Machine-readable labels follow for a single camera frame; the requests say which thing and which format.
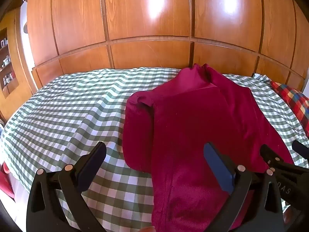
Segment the sweater sleeve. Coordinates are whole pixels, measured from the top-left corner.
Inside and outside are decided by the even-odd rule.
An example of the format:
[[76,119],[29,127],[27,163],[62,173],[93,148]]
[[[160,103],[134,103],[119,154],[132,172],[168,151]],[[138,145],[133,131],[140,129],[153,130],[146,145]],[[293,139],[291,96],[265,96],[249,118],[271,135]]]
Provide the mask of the sweater sleeve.
[[134,93],[126,104],[122,149],[126,164],[138,171],[151,173],[153,109],[147,91]]

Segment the red plaid fabric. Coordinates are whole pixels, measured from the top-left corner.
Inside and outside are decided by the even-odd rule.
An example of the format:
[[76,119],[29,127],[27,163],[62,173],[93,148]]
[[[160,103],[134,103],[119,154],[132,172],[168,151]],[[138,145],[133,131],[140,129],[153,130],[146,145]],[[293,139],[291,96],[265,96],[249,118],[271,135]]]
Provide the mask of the red plaid fabric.
[[288,104],[309,137],[309,98],[284,84],[270,82],[273,90]]

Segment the wooden panel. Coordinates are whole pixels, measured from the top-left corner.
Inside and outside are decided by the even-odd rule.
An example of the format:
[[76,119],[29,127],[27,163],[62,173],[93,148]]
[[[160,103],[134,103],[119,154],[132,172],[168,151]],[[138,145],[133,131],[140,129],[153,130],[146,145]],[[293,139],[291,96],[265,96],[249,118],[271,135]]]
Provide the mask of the wooden panel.
[[221,46],[195,43],[193,63],[210,67],[223,74],[251,76],[257,56],[248,52]]
[[261,0],[195,0],[195,36],[259,50]]
[[36,71],[43,86],[55,79],[56,77],[63,75],[63,71],[61,69],[61,65],[58,59],[39,66]]
[[4,28],[7,28],[7,39],[9,42],[9,52],[12,61],[12,68],[16,75],[14,81],[10,82],[12,84],[9,84],[10,92],[9,90],[6,91],[6,93],[9,93],[7,98],[5,98],[2,93],[0,93],[0,111],[6,120],[8,120],[12,114],[32,96],[32,92],[25,77],[19,57],[16,29],[17,27],[20,27],[20,25],[17,25],[18,20],[16,19],[16,13],[19,13],[18,9],[10,11],[0,22],[0,31]]
[[59,61],[64,74],[110,68],[106,46],[77,52]]
[[271,80],[281,84],[285,84],[289,75],[287,68],[263,58],[260,58],[256,72],[267,75]]
[[27,25],[34,63],[39,65],[57,56],[50,0],[28,0]]
[[297,35],[292,70],[305,78],[309,65],[309,23],[296,2],[295,10]]
[[290,67],[295,44],[293,0],[264,0],[262,54]]
[[190,43],[183,41],[141,41],[112,45],[115,69],[189,65]]
[[37,73],[37,70],[32,70],[32,76],[33,76],[33,79],[34,79],[34,82],[36,83],[38,89],[41,89],[43,86],[42,86],[42,83],[39,79],[39,76],[38,76],[38,73]]
[[106,0],[110,39],[183,35],[190,31],[190,0]]
[[300,91],[304,86],[304,82],[305,79],[303,79],[301,76],[291,73],[287,85]]
[[52,0],[59,54],[105,41],[101,0]]

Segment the white fabric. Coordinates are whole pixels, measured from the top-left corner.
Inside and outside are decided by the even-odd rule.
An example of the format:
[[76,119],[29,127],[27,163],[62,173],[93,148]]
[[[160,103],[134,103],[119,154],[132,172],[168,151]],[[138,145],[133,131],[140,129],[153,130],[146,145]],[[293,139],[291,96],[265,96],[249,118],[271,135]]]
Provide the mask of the white fabric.
[[4,208],[7,210],[9,215],[18,225],[18,227],[26,232],[26,216],[27,216],[27,205],[29,199],[29,193],[26,191],[24,186],[9,173],[9,179],[14,192],[15,201],[0,190],[0,200],[3,203]]

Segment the white wall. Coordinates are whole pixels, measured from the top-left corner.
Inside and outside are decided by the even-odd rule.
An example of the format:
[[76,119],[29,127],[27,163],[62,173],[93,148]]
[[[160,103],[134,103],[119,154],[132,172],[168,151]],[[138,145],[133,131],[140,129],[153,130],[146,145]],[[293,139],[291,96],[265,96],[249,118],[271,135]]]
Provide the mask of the white wall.
[[21,8],[20,8],[21,42],[22,42],[22,45],[23,45],[23,50],[24,50],[24,55],[25,55],[26,63],[27,63],[28,69],[30,71],[31,78],[32,78],[32,80],[34,82],[34,79],[32,77],[31,71],[32,71],[32,68],[35,65],[34,65],[33,55],[32,55],[32,51],[31,51],[31,47],[30,47],[29,35],[24,32],[24,26],[25,26],[26,22],[27,22],[27,3],[24,2],[21,5]]
[[307,71],[307,78],[305,79],[305,84],[304,84],[304,87],[302,88],[303,89],[303,94],[309,98],[309,83],[308,83],[308,79],[309,79],[309,69]]

